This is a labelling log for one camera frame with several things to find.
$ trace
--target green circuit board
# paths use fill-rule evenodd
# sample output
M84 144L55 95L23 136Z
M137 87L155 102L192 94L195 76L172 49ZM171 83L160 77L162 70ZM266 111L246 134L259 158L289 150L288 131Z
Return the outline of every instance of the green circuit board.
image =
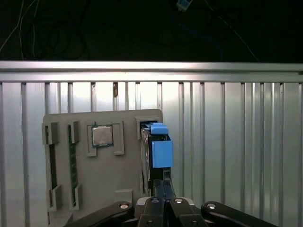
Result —
M69 150L70 150L70 172L71 172L71 195L72 204L76 205L75 188L78 185L78 173L77 173L77 157L76 157L76 144L71 140L71 126L68 126L69 136Z

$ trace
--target gray mounting board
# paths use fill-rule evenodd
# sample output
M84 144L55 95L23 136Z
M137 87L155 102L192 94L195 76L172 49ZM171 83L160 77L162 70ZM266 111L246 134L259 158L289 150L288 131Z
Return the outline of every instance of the gray mounting board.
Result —
M158 109L46 115L42 134L50 225L64 226L115 201L135 203L145 196L139 126L162 120ZM112 133L112 144L93 145L96 126L106 129L99 135Z

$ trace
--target blue cable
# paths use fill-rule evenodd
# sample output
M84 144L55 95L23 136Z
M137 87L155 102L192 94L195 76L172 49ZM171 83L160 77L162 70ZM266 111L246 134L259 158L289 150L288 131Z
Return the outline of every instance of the blue cable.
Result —
M194 35L194 36L197 36L197 37L201 37L203 39L205 39L206 41L209 41L212 45L214 45L216 47L216 49L218 50L219 52L219 55L220 55L220 59L221 61L223 61L223 50L220 46L220 44L215 40L213 39L212 37L210 36L207 36L207 35L202 35L202 34L199 34L197 31L187 27L186 25L180 23L178 20L175 20L174 18L174 15L170 9L170 6L169 6L169 3L168 3L168 0L165 0L166 2L166 6L168 8L168 11L169 11L169 14L170 16L172 17L173 21L178 25L180 26L181 28L183 28L184 30L188 31L190 34Z

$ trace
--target blue block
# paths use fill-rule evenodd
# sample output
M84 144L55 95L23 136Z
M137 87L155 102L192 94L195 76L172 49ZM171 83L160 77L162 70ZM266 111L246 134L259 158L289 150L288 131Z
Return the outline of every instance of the blue block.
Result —
M174 151L173 143L168 141L153 141L152 147L152 166L153 168L173 167Z
M151 134L152 135L168 135L169 130L166 125L163 123L153 123L151 125Z

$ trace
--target black background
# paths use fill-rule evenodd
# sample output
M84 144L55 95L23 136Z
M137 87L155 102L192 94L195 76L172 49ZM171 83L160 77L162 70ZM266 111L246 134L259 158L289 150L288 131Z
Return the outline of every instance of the black background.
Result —
M24 60L257 62L232 27L260 62L303 61L301 0L208 2L214 13L204 0L193 0L186 12L173 0L40 0L34 18L36 1L23 18ZM21 3L1 0L1 45ZM31 3L25 0L22 15ZM19 28L0 59L22 60Z

